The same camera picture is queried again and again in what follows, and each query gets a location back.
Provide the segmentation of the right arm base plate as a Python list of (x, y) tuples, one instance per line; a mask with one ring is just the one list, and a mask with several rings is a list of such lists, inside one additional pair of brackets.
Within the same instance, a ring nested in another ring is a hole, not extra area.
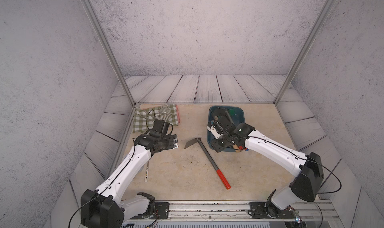
[(295, 214), (290, 208), (280, 210), (269, 202), (250, 202), (248, 214), (253, 219), (294, 219)]

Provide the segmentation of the red handle hoe blade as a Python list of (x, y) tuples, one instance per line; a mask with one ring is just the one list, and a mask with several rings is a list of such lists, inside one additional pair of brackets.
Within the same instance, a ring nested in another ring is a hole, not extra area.
[(241, 152), (244, 143), (239, 140), (245, 122), (244, 112), (237, 107), (213, 106), (209, 110), (208, 140), (211, 149), (220, 152)]
[(227, 181), (226, 177), (224, 176), (224, 174), (222, 173), (222, 171), (219, 169), (218, 165), (215, 163), (215, 161), (213, 160), (212, 156), (210, 155), (210, 153), (208, 152), (207, 148), (205, 147), (205, 145), (203, 144), (203, 142), (201, 141), (201, 138), (194, 138), (188, 142), (186, 142), (186, 145), (185, 145), (185, 148), (189, 148), (191, 146), (193, 146), (195, 143), (198, 143), (199, 146), (201, 147), (202, 151), (204, 152), (204, 154), (206, 155), (206, 157), (208, 158), (209, 162), (211, 163), (211, 165), (213, 166), (213, 168), (215, 169), (217, 175), (219, 176), (219, 178), (221, 179), (222, 183), (224, 184), (225, 188), (227, 190), (231, 189), (231, 185), (230, 183)]

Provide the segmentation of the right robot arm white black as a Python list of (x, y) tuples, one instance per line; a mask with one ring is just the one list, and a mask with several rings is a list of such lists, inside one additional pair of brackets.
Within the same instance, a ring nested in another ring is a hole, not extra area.
[(234, 145), (255, 151), (294, 176), (291, 183), (269, 195), (261, 212), (263, 216), (278, 218), (293, 203), (313, 202), (320, 193), (326, 167), (318, 154), (305, 154), (290, 149), (246, 123), (236, 126), (228, 115), (209, 121), (207, 129), (214, 136), (211, 144), (215, 151), (221, 152)]

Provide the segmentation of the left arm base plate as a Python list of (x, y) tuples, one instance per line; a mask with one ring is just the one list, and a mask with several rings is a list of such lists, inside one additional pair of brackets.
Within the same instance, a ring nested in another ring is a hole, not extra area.
[(170, 203), (168, 202), (155, 202), (155, 210), (152, 215), (137, 215), (130, 218), (130, 220), (167, 220), (169, 218)]

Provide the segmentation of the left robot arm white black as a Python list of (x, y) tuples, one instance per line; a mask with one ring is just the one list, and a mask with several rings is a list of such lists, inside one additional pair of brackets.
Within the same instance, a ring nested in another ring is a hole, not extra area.
[(76, 210), (80, 214), (81, 225), (87, 228), (120, 228), (125, 220), (142, 216), (153, 219), (148, 226), (158, 223), (159, 212), (155, 197), (139, 192), (126, 203), (123, 194), (154, 154), (178, 148), (177, 135), (173, 125), (156, 119), (151, 129), (134, 139), (129, 154), (115, 171), (94, 191), (87, 189), (81, 197), (81, 205)]

